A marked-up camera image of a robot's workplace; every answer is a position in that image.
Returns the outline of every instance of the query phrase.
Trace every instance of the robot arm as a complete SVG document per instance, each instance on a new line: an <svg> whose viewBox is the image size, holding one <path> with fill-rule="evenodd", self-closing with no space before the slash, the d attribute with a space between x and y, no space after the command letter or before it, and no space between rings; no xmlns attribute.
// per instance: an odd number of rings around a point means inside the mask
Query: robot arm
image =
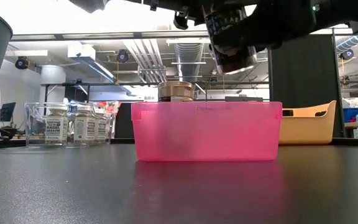
<svg viewBox="0 0 358 224"><path fill-rule="evenodd" d="M110 0L70 0L88 12ZM216 63L227 73L256 63L255 53L316 30L347 24L358 33L358 0L130 0L175 11L173 23L206 24ZM256 4L251 15L244 6Z"/></svg>

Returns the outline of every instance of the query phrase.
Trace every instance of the pink translucent container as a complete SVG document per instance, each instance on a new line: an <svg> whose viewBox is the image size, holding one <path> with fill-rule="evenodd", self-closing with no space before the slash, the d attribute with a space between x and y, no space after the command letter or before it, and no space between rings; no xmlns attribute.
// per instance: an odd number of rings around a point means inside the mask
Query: pink translucent container
<svg viewBox="0 0 358 224"><path fill-rule="evenodd" d="M133 103L141 161L267 161L277 156L280 102Z"/></svg>

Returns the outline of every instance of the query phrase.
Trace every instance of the dark countertop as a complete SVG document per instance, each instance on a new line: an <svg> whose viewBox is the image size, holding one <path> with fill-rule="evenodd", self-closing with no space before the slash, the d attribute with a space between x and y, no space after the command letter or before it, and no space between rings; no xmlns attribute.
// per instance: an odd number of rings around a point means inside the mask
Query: dark countertop
<svg viewBox="0 0 358 224"><path fill-rule="evenodd" d="M358 147L159 163L134 145L0 149L0 223L358 224Z"/></svg>

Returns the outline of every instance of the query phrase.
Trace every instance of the yellow basket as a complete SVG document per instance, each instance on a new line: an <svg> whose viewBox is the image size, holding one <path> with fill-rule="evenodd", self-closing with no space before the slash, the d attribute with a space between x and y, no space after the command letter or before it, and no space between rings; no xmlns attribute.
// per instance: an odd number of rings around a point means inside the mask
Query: yellow basket
<svg viewBox="0 0 358 224"><path fill-rule="evenodd" d="M333 140L336 101L293 111L281 123L279 144L329 144Z"/></svg>

